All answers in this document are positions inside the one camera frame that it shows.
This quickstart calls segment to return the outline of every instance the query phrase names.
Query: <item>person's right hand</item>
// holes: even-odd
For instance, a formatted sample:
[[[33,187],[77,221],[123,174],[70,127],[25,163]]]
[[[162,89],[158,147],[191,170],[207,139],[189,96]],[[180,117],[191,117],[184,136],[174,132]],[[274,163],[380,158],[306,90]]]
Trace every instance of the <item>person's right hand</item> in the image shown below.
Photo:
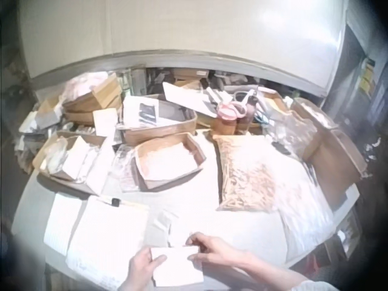
[[[186,241],[188,246],[199,246],[201,253],[189,256],[191,261],[200,261],[223,266],[237,266],[244,252],[228,245],[223,239],[197,232]]]

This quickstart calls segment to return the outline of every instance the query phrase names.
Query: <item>hand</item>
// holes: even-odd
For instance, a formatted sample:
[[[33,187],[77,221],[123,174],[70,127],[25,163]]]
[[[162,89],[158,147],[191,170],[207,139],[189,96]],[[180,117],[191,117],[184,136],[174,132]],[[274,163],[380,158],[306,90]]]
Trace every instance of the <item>hand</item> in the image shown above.
[[[189,260],[223,266],[238,266],[245,253],[228,245],[223,239],[197,232],[186,241],[187,245],[199,246],[201,253],[189,256]]]
[[[153,271],[166,259],[167,257],[162,255],[152,261],[150,248],[144,247],[130,260],[128,278],[119,289],[122,291],[144,290],[151,280]]]

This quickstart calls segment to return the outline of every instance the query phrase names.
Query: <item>table surface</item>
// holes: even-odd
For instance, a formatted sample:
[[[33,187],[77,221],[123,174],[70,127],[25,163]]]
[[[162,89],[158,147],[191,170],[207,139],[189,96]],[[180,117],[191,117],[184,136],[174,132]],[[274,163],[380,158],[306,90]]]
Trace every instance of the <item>table surface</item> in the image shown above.
[[[206,134],[203,131],[199,132],[195,139],[207,157],[203,169],[199,173],[173,183],[173,185],[161,188],[158,192],[122,193],[118,181],[111,176],[107,178],[102,195],[149,205],[150,213],[144,238],[145,245],[167,246],[168,234],[153,224],[161,211],[168,210],[180,218],[195,219],[198,217],[198,219],[203,220],[206,213],[213,213],[219,205],[219,168],[214,145],[206,140]],[[19,202],[12,225],[12,233],[18,234],[32,250],[43,251],[47,264],[73,279],[81,279],[79,275],[67,267],[65,256],[43,243],[54,197],[58,192],[77,196],[83,200],[78,216],[79,221],[85,209],[88,195],[62,186],[39,175],[38,171],[35,170]],[[347,199],[334,212],[336,226],[349,213],[359,195],[356,185],[352,185],[347,190]],[[224,225],[220,226],[220,229],[227,229],[226,236],[229,239],[226,237],[225,239],[229,243],[237,248],[249,250],[270,263],[290,267],[308,254],[300,254],[295,259],[286,262],[287,243],[278,212],[224,212],[221,215],[224,215],[224,219],[222,219]],[[204,283],[187,286],[184,290],[250,288],[252,284],[253,281],[242,273],[223,268],[208,269],[204,266]]]

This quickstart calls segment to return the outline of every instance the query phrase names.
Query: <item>small paper piece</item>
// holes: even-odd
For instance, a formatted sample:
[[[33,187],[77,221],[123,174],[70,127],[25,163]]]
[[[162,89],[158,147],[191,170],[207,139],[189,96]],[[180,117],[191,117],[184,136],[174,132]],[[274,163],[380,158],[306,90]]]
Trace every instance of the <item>small paper piece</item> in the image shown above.
[[[58,253],[66,256],[72,228],[78,217],[82,201],[57,193],[51,209],[44,243]]]
[[[142,245],[149,208],[127,202],[113,207],[101,199],[88,199],[66,263],[91,282],[117,290],[127,278],[130,259]]]
[[[199,252],[199,247],[155,247],[151,249],[152,259],[161,255],[167,260],[153,272],[156,287],[183,286],[202,283],[202,265],[187,258]]]
[[[113,137],[118,122],[117,109],[107,108],[93,111],[93,119],[96,128],[96,135]]]

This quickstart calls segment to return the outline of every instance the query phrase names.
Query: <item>white wall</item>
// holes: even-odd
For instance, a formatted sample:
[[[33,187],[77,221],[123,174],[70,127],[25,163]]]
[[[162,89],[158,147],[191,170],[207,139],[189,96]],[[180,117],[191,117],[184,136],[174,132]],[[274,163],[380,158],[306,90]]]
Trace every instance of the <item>white wall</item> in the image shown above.
[[[324,96],[340,56],[346,2],[28,0],[20,2],[21,35],[32,78],[112,53],[179,50],[254,64],[250,75]]]

